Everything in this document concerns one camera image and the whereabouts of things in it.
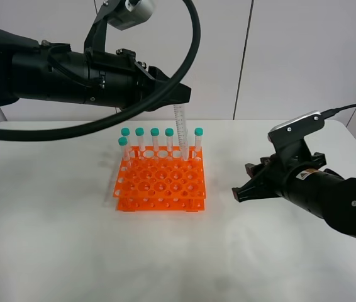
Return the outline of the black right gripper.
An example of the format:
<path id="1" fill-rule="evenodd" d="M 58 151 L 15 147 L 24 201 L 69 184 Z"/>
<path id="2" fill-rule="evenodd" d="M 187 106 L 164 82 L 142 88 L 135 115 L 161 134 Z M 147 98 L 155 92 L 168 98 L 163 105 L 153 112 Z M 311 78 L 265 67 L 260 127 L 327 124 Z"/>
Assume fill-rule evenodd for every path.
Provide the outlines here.
<path id="1" fill-rule="evenodd" d="M 273 145 L 275 154 L 262 157 L 259 164 L 245 165 L 251 180 L 231 189 L 238 202 L 288 197 L 290 184 L 300 172 L 326 165 L 325 154 L 312 154 L 304 138 L 282 139 Z"/>

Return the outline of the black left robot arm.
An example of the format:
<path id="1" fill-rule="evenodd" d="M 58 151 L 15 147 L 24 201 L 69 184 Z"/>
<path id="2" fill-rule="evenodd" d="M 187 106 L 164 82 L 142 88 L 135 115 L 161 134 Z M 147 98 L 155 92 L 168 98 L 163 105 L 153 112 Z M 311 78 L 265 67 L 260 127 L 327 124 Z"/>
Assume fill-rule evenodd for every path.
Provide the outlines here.
<path id="1" fill-rule="evenodd" d="M 0 30 L 0 106 L 37 99 L 126 109 L 168 81 L 160 69 L 142 67 L 135 52 L 107 53 L 106 29 L 105 21 L 92 26 L 84 53 Z"/>

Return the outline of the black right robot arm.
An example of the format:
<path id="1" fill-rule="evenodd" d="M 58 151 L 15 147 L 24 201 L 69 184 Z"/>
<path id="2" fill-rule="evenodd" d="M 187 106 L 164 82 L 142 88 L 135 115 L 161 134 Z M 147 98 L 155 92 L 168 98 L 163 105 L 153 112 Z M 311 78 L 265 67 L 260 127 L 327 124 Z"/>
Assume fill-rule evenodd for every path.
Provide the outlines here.
<path id="1" fill-rule="evenodd" d="M 238 202 L 284 198 L 321 218 L 332 229 L 356 238 L 356 178 L 344 179 L 312 154 L 304 140 L 278 148 L 257 165 L 246 164 L 250 180 L 232 189 Z"/>

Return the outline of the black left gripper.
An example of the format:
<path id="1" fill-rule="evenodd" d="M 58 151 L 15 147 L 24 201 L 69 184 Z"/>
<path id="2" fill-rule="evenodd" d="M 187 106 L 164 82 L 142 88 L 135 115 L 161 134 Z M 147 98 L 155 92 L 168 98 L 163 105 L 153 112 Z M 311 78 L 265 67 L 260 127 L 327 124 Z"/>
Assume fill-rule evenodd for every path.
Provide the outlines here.
<path id="1" fill-rule="evenodd" d="M 136 61 L 136 53 L 125 48 L 117 50 L 115 54 L 96 52 L 92 48 L 85 49 L 84 53 L 87 78 L 96 84 L 86 89 L 84 104 L 126 109 L 145 99 L 169 80 L 157 67 L 144 68 L 141 62 Z M 191 92 L 190 87 L 178 84 L 152 109 L 187 104 Z"/>

